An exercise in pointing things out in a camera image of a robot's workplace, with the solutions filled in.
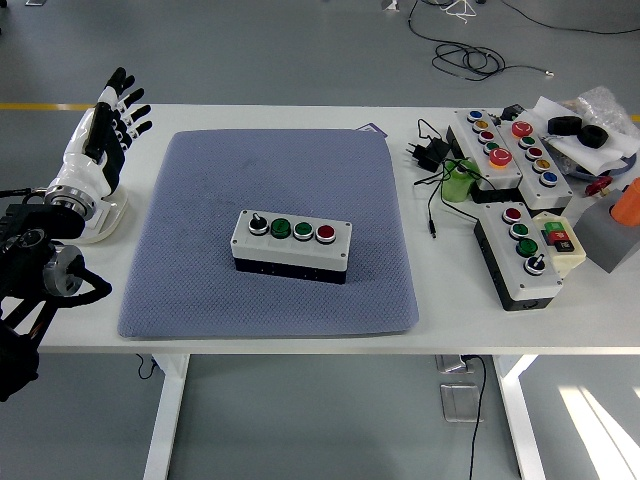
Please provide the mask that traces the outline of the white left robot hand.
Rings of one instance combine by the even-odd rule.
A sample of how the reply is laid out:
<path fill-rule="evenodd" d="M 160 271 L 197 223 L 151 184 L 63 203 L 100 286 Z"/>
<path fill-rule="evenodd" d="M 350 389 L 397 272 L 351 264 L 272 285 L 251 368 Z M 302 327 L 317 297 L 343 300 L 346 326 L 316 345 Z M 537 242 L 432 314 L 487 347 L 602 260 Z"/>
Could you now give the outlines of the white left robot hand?
<path fill-rule="evenodd" d="M 74 198 L 101 200 L 116 190 L 125 153 L 134 140 L 152 128 L 148 105 L 138 105 L 144 90 L 126 90 L 135 83 L 123 67 L 115 70 L 96 104 L 87 109 L 63 154 L 62 167 L 47 189 L 50 201 Z"/>

